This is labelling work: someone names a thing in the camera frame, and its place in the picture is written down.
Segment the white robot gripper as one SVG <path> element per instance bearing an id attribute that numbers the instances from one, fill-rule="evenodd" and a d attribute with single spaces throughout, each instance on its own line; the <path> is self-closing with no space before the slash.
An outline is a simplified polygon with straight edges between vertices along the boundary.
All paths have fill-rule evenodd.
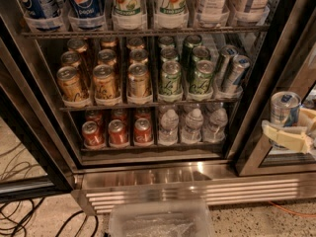
<path id="1" fill-rule="evenodd" d="M 301 108 L 298 124 L 300 126 L 281 127 L 263 120 L 262 130 L 276 145 L 295 152 L 310 153 L 316 159 L 316 131 L 313 131 L 316 129 L 316 111 Z"/>

